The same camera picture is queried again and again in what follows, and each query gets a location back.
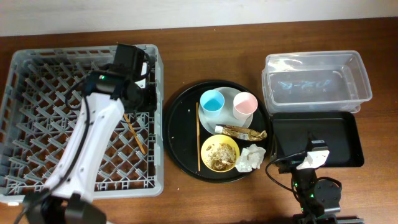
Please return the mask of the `wooden chopstick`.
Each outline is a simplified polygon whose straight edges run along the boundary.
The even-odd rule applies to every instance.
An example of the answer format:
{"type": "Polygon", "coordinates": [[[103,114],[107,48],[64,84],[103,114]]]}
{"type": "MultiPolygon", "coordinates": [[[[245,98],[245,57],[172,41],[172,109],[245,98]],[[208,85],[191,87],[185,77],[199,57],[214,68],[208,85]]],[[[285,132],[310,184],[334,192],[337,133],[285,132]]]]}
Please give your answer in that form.
{"type": "Polygon", "coordinates": [[[124,119],[125,119],[125,122],[126,122],[127,125],[129,126],[129,129],[130,129],[130,131],[132,132],[132,134],[133,134],[133,136],[134,136],[134,139],[136,140],[136,142],[137,142],[137,144],[138,144],[138,146],[139,146],[139,149],[141,150],[142,154],[143,154],[143,155],[146,155],[147,153],[146,153],[146,151],[145,151],[145,149],[144,149],[142,143],[140,142],[139,138],[137,137],[137,134],[136,134],[136,132],[135,132],[135,130],[134,130],[134,128],[133,128],[133,126],[132,126],[132,124],[131,124],[129,118],[127,117],[127,114],[124,113],[124,114],[123,114],[123,117],[124,117],[124,119]]]}
{"type": "Polygon", "coordinates": [[[199,119],[199,103],[196,102],[196,132],[197,132],[197,165],[198,172],[201,171],[201,162],[200,162],[200,119],[199,119]]]}

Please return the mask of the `white tissue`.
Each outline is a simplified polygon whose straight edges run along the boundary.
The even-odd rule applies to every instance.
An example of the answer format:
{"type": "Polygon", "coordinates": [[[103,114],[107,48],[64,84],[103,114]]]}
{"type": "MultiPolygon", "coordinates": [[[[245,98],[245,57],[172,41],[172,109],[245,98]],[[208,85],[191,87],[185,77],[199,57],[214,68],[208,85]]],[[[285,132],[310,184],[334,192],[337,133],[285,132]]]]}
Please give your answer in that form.
{"type": "Polygon", "coordinates": [[[251,172],[254,169],[260,169],[264,160],[266,150],[255,144],[245,147],[241,155],[237,158],[235,168],[240,173],[251,172]]]}

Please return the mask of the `gold snack wrapper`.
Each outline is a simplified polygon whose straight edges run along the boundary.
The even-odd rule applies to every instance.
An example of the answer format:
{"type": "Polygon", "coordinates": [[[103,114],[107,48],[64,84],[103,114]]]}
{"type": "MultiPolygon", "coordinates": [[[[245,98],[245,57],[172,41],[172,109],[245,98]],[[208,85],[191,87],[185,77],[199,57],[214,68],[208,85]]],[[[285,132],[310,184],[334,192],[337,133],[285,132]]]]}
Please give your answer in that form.
{"type": "Polygon", "coordinates": [[[229,137],[245,141],[262,141],[267,138],[266,131],[259,132],[249,128],[231,126],[226,124],[216,125],[215,133],[224,134],[229,137]]]}

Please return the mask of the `yellow bowl with food scraps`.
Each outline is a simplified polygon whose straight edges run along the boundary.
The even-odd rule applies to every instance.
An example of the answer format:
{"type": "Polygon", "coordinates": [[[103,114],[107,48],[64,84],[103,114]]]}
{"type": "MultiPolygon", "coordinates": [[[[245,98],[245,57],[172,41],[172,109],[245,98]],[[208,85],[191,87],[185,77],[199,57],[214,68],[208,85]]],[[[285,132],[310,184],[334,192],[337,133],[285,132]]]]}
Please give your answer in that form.
{"type": "Polygon", "coordinates": [[[240,156],[239,146],[229,136],[217,134],[209,137],[201,146],[201,160],[214,172],[232,170],[240,156]]]}

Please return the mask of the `pink plastic cup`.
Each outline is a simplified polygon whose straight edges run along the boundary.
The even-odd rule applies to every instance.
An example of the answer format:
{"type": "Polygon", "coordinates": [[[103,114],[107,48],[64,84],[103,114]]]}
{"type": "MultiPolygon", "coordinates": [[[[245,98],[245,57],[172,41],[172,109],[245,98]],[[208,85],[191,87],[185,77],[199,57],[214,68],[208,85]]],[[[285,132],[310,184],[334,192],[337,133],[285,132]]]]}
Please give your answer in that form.
{"type": "Polygon", "coordinates": [[[238,120],[246,120],[258,107],[257,98],[248,92],[238,93],[233,99],[233,115],[238,120]]]}

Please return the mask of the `grey round plate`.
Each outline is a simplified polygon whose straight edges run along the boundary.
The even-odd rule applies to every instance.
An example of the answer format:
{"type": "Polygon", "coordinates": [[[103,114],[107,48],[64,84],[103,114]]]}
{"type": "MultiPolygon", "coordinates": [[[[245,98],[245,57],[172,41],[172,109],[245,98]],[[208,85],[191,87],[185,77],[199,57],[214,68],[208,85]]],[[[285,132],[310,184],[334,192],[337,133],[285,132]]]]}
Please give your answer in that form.
{"type": "Polygon", "coordinates": [[[246,120],[236,119],[233,115],[233,100],[241,91],[231,87],[219,87],[215,88],[215,90],[219,91],[224,96],[224,106],[220,115],[213,118],[206,116],[203,108],[199,106],[199,119],[201,125],[211,134],[216,134],[215,127],[217,124],[248,128],[252,123],[253,114],[246,120]]]}

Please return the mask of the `blue plastic cup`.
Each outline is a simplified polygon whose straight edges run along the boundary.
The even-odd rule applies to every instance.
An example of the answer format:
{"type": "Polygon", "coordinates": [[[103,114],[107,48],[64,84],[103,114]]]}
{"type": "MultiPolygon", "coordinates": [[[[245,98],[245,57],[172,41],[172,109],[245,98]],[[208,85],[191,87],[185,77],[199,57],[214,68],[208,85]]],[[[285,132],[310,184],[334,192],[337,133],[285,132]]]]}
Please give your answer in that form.
{"type": "Polygon", "coordinates": [[[200,97],[200,106],[204,114],[210,118],[215,118],[220,115],[224,103],[224,96],[218,90],[205,91],[200,97]]]}

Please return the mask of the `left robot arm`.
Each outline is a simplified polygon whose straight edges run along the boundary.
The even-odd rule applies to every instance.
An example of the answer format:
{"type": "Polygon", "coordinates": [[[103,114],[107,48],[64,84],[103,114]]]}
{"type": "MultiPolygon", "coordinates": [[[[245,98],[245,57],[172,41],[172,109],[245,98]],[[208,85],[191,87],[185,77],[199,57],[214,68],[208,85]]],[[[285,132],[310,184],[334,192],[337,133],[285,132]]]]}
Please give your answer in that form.
{"type": "Polygon", "coordinates": [[[114,60],[92,70],[65,94],[81,90],[78,118],[62,158],[41,192],[27,194],[14,220],[29,223],[106,223],[106,214],[92,204],[95,180],[115,127],[127,114],[155,111],[156,87],[139,86],[155,61],[135,45],[119,44],[114,60]]]}

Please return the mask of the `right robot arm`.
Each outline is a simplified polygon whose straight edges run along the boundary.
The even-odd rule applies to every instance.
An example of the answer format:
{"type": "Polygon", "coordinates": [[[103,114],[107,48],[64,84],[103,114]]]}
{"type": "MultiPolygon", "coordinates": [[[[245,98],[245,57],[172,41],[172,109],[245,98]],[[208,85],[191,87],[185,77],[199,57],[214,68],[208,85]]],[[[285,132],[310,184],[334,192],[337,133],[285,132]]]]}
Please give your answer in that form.
{"type": "Polygon", "coordinates": [[[364,223],[358,217],[338,218],[341,211],[342,183],[331,177],[318,177],[316,170],[326,164],[329,148],[325,141],[308,135],[306,148],[287,154],[277,138],[272,137],[271,160],[266,165],[268,178],[278,186],[291,192],[300,204],[301,214],[293,216],[294,223],[364,223]],[[290,186],[281,184],[269,173],[275,165],[280,174],[291,174],[290,186]]]}

